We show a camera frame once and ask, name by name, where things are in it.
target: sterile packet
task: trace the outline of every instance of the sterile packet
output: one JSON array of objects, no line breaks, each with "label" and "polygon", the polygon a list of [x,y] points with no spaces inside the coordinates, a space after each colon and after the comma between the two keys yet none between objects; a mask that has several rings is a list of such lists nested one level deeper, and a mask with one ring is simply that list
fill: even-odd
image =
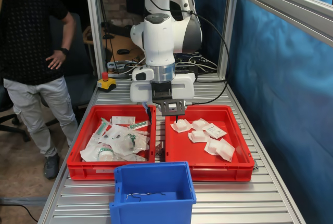
[{"label": "sterile packet", "polygon": [[141,150],[148,150],[149,137],[119,125],[113,125],[107,133],[100,138],[100,142],[110,145],[113,151],[122,156],[136,154]]},{"label": "sterile packet", "polygon": [[145,159],[144,157],[136,155],[136,154],[130,154],[130,155],[125,155],[125,156],[118,154],[118,156],[129,162],[146,162],[147,161],[147,159]]},{"label": "sterile packet", "polygon": [[113,116],[111,118],[112,124],[135,124],[134,116]]},{"label": "sterile packet", "polygon": [[111,125],[104,118],[102,118],[101,120],[102,120],[102,122],[101,122],[100,126],[97,128],[97,130],[90,137],[90,140],[89,140],[86,148],[88,148],[90,146],[93,146],[93,145],[97,145],[99,143],[100,137],[104,134],[104,132],[106,131],[107,127],[109,125]]},{"label": "sterile packet", "polygon": [[211,155],[220,155],[228,162],[232,161],[235,152],[235,148],[223,138],[220,141],[210,138],[204,150]]},{"label": "sterile packet", "polygon": [[192,128],[195,130],[203,130],[207,125],[209,125],[209,123],[202,118],[192,122]]},{"label": "sterile packet", "polygon": [[220,148],[220,141],[210,138],[204,150],[211,155],[219,155],[216,150]]},{"label": "sterile packet", "polygon": [[171,124],[171,127],[178,133],[192,129],[192,125],[186,119],[179,119]]},{"label": "sterile packet", "polygon": [[147,131],[136,130],[135,132],[140,135],[149,136],[149,132],[147,132]]},{"label": "sterile packet", "polygon": [[233,159],[233,155],[235,152],[235,148],[228,143],[226,140],[223,138],[221,139],[221,144],[220,148],[216,150],[216,152],[224,159],[227,160],[228,162],[231,162]]},{"label": "sterile packet", "polygon": [[188,133],[188,138],[192,142],[208,142],[211,139],[208,133],[202,130],[193,130],[191,133]]},{"label": "sterile packet", "polygon": [[144,122],[141,122],[141,123],[130,125],[129,127],[130,127],[130,129],[140,129],[140,128],[146,127],[148,125],[150,125],[150,122],[149,121],[144,121]]},{"label": "sterile packet", "polygon": [[223,137],[227,132],[221,130],[214,124],[209,124],[203,128],[203,130],[207,131],[207,133],[215,139],[219,139],[220,137]]},{"label": "sterile packet", "polygon": [[114,154],[111,146],[100,143],[90,146],[80,152],[81,158],[86,162],[97,161],[119,161],[119,158]]}]

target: blue bin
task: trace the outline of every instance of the blue bin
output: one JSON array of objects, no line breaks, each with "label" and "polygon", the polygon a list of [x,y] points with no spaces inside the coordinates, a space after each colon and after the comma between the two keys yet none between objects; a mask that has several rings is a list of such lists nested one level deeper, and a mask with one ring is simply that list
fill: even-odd
[{"label": "blue bin", "polygon": [[188,162],[130,164],[114,170],[112,224],[190,224],[196,195]]}]

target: hand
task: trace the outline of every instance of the hand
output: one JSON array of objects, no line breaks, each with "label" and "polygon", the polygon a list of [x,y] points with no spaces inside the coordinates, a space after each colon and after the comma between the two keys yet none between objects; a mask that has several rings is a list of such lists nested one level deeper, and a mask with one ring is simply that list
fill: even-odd
[{"label": "hand", "polygon": [[63,54],[62,51],[54,51],[54,54],[51,57],[48,57],[46,61],[51,59],[53,59],[53,61],[48,65],[48,67],[51,70],[53,70],[53,68],[56,68],[56,70],[58,70],[61,67],[62,63],[65,61],[66,55]]}]

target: wristwatch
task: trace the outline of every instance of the wristwatch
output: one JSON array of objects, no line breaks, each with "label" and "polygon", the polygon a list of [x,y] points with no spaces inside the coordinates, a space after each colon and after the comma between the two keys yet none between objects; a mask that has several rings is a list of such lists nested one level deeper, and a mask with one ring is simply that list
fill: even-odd
[{"label": "wristwatch", "polygon": [[65,54],[65,56],[67,56],[69,53],[69,51],[66,48],[60,48],[59,51],[62,51],[62,53]]}]

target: brick wall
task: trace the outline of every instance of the brick wall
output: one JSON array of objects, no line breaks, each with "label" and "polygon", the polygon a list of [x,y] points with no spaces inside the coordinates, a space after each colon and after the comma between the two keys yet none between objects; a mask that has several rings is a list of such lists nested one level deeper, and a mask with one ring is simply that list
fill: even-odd
[{"label": "brick wall", "polygon": [[107,20],[115,25],[137,25],[144,20],[140,15],[126,11],[126,0],[103,0]]}]

